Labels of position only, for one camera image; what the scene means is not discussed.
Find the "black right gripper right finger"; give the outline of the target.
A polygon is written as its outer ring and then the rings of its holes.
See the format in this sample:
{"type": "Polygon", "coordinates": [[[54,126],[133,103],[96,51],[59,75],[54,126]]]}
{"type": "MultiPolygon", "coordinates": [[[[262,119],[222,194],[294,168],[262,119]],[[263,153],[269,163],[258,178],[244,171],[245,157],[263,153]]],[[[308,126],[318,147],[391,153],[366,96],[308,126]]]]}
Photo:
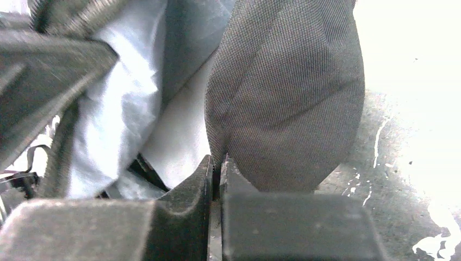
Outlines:
{"type": "Polygon", "coordinates": [[[340,195],[258,191],[221,167],[223,260],[387,260],[369,213],[340,195]]]}

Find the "black backpack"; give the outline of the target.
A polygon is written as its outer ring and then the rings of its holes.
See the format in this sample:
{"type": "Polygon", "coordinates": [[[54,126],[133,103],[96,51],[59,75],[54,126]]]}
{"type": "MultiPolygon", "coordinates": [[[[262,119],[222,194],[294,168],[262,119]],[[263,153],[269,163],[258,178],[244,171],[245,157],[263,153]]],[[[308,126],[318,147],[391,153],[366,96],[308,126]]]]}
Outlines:
{"type": "Polygon", "coordinates": [[[16,158],[40,198],[151,198],[205,156],[259,191],[310,192],[346,158],[365,80],[355,1],[29,1],[1,30],[118,60],[16,158]]]}

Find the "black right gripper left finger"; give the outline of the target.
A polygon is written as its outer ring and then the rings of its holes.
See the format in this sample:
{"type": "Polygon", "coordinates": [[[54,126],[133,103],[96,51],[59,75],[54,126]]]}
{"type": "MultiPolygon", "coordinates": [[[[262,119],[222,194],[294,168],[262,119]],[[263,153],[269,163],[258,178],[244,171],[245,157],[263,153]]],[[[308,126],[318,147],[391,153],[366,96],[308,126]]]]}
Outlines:
{"type": "Polygon", "coordinates": [[[35,199],[1,229],[1,260],[207,260],[213,161],[161,198],[35,199]]]}

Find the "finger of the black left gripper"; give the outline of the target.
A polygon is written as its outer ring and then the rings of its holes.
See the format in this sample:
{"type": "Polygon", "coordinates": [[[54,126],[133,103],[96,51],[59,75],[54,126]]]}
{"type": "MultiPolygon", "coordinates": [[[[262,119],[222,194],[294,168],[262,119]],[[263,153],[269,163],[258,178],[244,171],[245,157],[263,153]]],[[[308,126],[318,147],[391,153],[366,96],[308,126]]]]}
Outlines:
{"type": "Polygon", "coordinates": [[[1,169],[117,60],[103,42],[1,30],[1,169]]]}

